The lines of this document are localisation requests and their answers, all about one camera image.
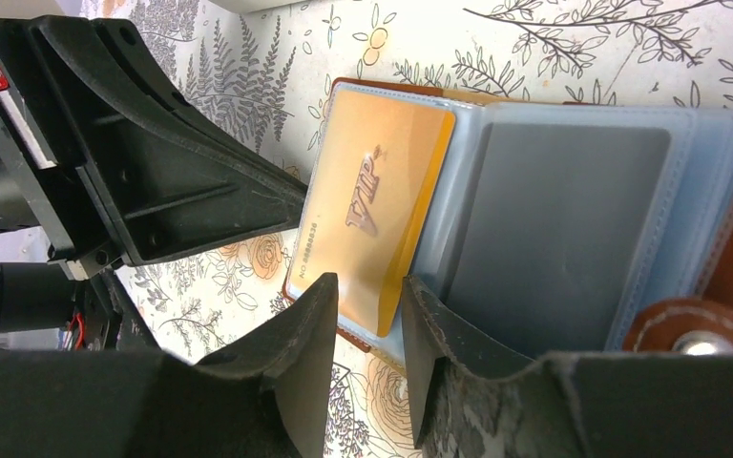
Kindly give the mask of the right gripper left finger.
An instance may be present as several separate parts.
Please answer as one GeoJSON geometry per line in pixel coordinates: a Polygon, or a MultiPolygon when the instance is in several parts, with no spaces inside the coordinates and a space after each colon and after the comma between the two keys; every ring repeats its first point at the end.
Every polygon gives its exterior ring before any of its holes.
{"type": "Polygon", "coordinates": [[[161,350],[0,351],[0,457],[320,457],[338,278],[195,364],[161,350]]]}

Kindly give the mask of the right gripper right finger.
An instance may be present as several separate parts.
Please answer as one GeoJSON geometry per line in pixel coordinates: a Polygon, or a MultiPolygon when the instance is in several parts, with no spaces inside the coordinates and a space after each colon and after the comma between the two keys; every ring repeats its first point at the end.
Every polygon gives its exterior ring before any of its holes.
{"type": "Polygon", "coordinates": [[[404,280],[413,443],[427,457],[733,457],[733,310],[675,299],[622,352],[527,358],[404,280]]]}

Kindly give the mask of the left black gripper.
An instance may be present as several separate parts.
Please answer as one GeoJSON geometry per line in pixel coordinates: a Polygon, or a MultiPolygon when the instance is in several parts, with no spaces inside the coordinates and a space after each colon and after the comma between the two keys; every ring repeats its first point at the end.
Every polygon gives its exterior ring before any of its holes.
{"type": "MultiPolygon", "coordinates": [[[[126,19],[0,18],[0,234],[82,267],[167,262],[296,228],[307,188],[213,124],[126,19]]],[[[0,332],[115,342],[101,278],[0,262],[0,332]]]]}

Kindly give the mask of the brown leather card holder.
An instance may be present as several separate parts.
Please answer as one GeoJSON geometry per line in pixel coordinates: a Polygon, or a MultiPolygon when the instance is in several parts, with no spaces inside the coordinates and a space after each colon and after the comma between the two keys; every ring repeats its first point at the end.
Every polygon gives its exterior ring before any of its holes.
{"type": "MultiPolygon", "coordinates": [[[[338,80],[456,115],[406,275],[528,358],[618,350],[649,304],[694,292],[733,215],[733,111],[468,101],[338,80]]],[[[378,337],[406,361],[399,301],[378,337]]]]}

